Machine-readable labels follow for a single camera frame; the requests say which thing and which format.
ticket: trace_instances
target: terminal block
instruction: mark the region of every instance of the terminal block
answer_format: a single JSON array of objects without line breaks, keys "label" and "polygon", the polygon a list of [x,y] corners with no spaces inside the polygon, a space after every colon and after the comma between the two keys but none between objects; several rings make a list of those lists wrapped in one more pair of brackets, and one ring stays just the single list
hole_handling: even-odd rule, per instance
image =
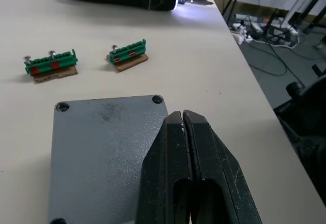
[{"label": "terminal block", "polygon": [[24,64],[27,74],[31,76],[43,74],[51,70],[74,66],[78,61],[74,49],[72,50],[72,54],[71,52],[56,54],[54,51],[50,51],[49,54],[49,57],[36,60],[31,60],[30,56],[26,56],[24,58]]},{"label": "terminal block", "polygon": [[116,65],[131,57],[144,54],[146,51],[146,40],[143,39],[140,42],[122,48],[117,48],[117,46],[114,45],[112,48],[113,51],[110,52],[108,59],[112,64]]}]

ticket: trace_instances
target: black clamp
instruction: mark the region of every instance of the black clamp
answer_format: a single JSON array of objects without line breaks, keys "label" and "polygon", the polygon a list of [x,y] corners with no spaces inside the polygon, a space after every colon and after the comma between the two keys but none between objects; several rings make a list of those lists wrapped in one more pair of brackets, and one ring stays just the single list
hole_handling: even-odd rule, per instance
[{"label": "black clamp", "polygon": [[207,120],[167,116],[142,166],[135,224],[262,223],[238,161]]}]

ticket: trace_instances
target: gray metal enclosure lid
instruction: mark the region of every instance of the gray metal enclosure lid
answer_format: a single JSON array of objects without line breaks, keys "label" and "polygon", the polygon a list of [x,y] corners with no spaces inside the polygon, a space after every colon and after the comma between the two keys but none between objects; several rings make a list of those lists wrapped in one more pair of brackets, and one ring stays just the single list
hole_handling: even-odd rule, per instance
[{"label": "gray metal enclosure lid", "polygon": [[141,167],[165,116],[159,96],[59,103],[55,109],[48,223],[134,220]]}]

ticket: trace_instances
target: gray carpet floor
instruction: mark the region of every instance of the gray carpet floor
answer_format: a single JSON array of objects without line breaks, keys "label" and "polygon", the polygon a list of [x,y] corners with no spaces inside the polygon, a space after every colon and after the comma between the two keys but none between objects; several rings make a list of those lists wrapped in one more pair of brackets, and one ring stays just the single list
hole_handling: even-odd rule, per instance
[{"label": "gray carpet floor", "polygon": [[[324,65],[326,68],[326,46],[322,49],[315,48],[315,45],[320,42],[320,39],[323,38],[324,35],[326,35],[326,29],[321,28],[314,28],[308,35],[300,32],[300,44],[294,48],[293,51],[309,59],[299,57],[287,48],[275,48],[277,54],[284,60],[287,66],[306,87],[317,79],[311,66],[314,64],[320,64],[321,66]],[[252,42],[251,45],[269,53],[273,53],[270,47],[266,44]],[[276,57],[255,50],[246,43],[243,43],[240,46],[240,49],[248,64],[270,73],[284,73],[285,67]],[[255,68],[251,67],[251,69],[272,108],[290,100],[290,96],[287,94],[285,87],[288,84],[297,81],[297,79],[289,71],[282,76],[272,76]]]}]

